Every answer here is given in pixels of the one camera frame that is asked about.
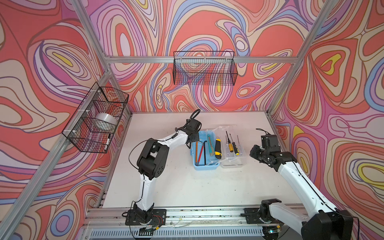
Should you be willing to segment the orange handled hex key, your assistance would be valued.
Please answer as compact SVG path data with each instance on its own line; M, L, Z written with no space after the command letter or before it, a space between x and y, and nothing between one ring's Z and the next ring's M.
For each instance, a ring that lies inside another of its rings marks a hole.
M199 147L199 144L196 141L196 143L195 143L195 166L198 165L198 147Z

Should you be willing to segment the black hex key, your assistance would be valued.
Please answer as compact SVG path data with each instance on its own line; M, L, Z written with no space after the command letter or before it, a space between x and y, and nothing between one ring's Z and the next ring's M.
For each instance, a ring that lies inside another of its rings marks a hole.
M208 141L204 141L204 166L207 165L207 144Z

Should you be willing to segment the clear handled tester screwdriver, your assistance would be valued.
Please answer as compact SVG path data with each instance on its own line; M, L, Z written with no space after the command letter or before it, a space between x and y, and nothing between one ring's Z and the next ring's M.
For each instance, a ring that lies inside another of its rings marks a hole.
M243 157L244 156L244 148L243 148L243 145L242 145L238 135L237 135L237 140L238 140L237 141L237 149L238 149L239 156Z

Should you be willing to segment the black yellow screwdriver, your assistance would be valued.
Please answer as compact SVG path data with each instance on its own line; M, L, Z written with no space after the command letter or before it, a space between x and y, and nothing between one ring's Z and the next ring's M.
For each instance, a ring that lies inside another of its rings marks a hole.
M233 141L233 138L232 138L231 134L230 134L230 140L231 140L231 142L233 144L233 147L234 147L234 153L235 153L236 156L238 156L240 154L239 153L239 149L237 148L236 143Z

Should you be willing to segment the yellow black utility knife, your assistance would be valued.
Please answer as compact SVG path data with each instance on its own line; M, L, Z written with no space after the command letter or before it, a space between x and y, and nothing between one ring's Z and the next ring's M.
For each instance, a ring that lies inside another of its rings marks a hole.
M220 138L216 138L216 141L215 141L215 157L218 160L222 159L222 147L221 147L221 139Z

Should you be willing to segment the teal utility knife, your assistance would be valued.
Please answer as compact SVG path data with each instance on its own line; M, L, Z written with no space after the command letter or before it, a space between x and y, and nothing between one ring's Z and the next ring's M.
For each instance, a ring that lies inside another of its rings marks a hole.
M214 137L211 134L208 134L207 139L209 144L210 156L214 156L215 155Z

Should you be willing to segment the blue plastic tool box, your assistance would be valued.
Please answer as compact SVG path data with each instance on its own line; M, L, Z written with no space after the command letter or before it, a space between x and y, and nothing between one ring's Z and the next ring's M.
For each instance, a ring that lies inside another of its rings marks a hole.
M196 171L215 170L220 160L215 155L216 134L212 130L199 131L197 142L191 143L191 156Z

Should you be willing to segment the orange handled screwdriver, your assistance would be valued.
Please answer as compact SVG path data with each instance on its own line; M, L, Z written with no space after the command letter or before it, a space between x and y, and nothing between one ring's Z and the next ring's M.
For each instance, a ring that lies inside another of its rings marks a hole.
M233 153L234 152L234 147L233 147L233 144L229 138L229 134L228 132L226 131L226 135L227 135L227 140L228 140L228 146L229 146L229 150L230 150L230 153Z

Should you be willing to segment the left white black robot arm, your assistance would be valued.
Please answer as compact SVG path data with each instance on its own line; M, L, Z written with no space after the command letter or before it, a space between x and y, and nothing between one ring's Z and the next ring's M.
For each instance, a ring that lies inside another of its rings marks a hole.
M163 173L168 154L171 150L182 146L190 146L199 140L202 123L195 119L186 120L182 127L175 128L175 132L165 138L146 140L137 161L141 177L139 199L133 204L136 217L148 222L153 216L154 193L157 178Z

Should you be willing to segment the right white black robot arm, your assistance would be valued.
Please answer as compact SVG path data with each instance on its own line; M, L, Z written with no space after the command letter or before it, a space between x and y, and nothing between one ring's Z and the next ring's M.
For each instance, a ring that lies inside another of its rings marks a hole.
M254 145L250 157L268 165L291 186L303 203L307 216L289 208L278 199L263 200L256 213L263 223L278 220L288 225L304 240L349 240L354 218L347 210L338 209L311 182L297 159L282 152L276 135L265 134L262 145Z

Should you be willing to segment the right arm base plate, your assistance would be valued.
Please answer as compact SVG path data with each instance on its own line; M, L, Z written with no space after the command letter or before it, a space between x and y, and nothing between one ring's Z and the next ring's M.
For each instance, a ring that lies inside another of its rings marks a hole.
M263 220L259 214L259 208L244 208L240 216L246 219L247 224L284 225L283 222L272 218Z

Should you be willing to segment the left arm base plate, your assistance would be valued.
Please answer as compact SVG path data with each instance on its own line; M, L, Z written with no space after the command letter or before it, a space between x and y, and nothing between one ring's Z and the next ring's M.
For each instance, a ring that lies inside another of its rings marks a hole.
M140 209L128 210L122 214L126 226L162 226L166 223L167 210L154 209L143 212Z

